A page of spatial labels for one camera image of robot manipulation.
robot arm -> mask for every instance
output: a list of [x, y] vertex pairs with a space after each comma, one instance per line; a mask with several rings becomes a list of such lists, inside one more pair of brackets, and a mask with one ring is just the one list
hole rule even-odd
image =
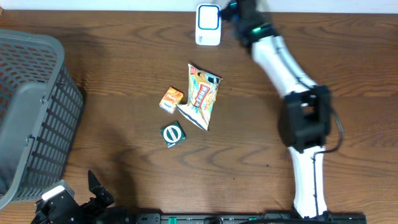
[[[322, 152], [330, 132], [327, 87], [317, 86], [300, 68], [283, 37], [256, 11], [255, 0], [232, 1], [221, 11], [221, 18], [234, 23], [238, 38], [251, 51], [253, 60], [267, 73], [284, 101], [279, 132], [293, 160], [294, 208], [302, 218], [322, 215], [327, 211], [322, 173]], [[305, 107], [313, 110], [306, 113]]]
[[[252, 57], [262, 69], [266, 71], [276, 90], [282, 98], [292, 93], [310, 91], [306, 86], [315, 86], [293, 59], [281, 36], [263, 37], [252, 44]], [[288, 146], [292, 156], [295, 176], [294, 208], [304, 218], [313, 218], [327, 211], [323, 197], [322, 160], [323, 154], [317, 156], [315, 161], [316, 181], [314, 181], [314, 153], [324, 151], [323, 146], [313, 146], [298, 152], [294, 147]], [[317, 183], [317, 198], [315, 198], [315, 184]]]

wooden table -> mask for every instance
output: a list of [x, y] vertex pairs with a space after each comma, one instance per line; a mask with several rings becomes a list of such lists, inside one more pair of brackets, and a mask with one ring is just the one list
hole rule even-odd
[[[398, 222], [398, 20], [393, 15], [274, 14], [299, 64], [333, 91], [346, 135], [325, 158], [332, 212]], [[116, 205], [165, 213], [288, 210], [292, 161], [277, 132], [281, 100], [224, 26], [217, 47], [195, 44], [194, 13], [5, 11], [5, 29], [58, 38], [85, 89], [86, 108], [64, 178], [83, 203], [91, 169]], [[221, 75], [205, 133], [159, 101], [185, 93], [189, 61]], [[167, 149], [159, 129], [178, 120], [187, 140]], [[328, 147], [337, 139], [336, 128]], [[0, 223], [30, 223], [33, 203], [9, 205]]]

small orange box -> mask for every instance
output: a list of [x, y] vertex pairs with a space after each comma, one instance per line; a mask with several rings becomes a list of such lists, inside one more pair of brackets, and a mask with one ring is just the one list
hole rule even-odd
[[184, 94], [182, 92], [170, 87], [160, 101], [159, 106], [169, 113], [174, 113], [176, 105], [181, 102], [183, 96]]

black cable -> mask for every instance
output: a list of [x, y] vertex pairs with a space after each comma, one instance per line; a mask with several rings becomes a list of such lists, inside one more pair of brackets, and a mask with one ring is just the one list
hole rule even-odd
[[274, 46], [276, 46], [276, 53], [279, 55], [280, 60], [282, 61], [282, 63], [285, 65], [285, 67], [287, 68], [287, 70], [297, 79], [297, 81], [303, 85], [305, 88], [308, 88], [309, 90], [311, 90], [313, 87], [312, 86], [308, 86], [306, 83], [304, 83], [303, 81], [301, 81], [301, 77], [299, 77], [293, 70], [293, 68], [290, 67], [289, 63], [286, 61], [286, 59], [284, 58], [282, 52], [280, 51], [281, 48], [278, 47], [275, 43], [275, 40], [273, 39], [272, 42], [274, 43]]
[[333, 149], [330, 149], [327, 151], [315, 152], [312, 157], [313, 184], [314, 184], [314, 189], [315, 189], [313, 196], [315, 197], [315, 208], [317, 210], [317, 217], [319, 216], [319, 211], [318, 211], [317, 173], [316, 173], [316, 169], [315, 169], [315, 156], [317, 156], [318, 154], [327, 154], [327, 153], [336, 152], [343, 144], [343, 138], [344, 138], [344, 130], [343, 130], [343, 125], [340, 121], [340, 117], [338, 116], [337, 112], [333, 109], [332, 106], [329, 105], [329, 109], [330, 109], [333, 117], [335, 117], [335, 122], [336, 122], [337, 129], [338, 129], [338, 141], [337, 141], [337, 145]]

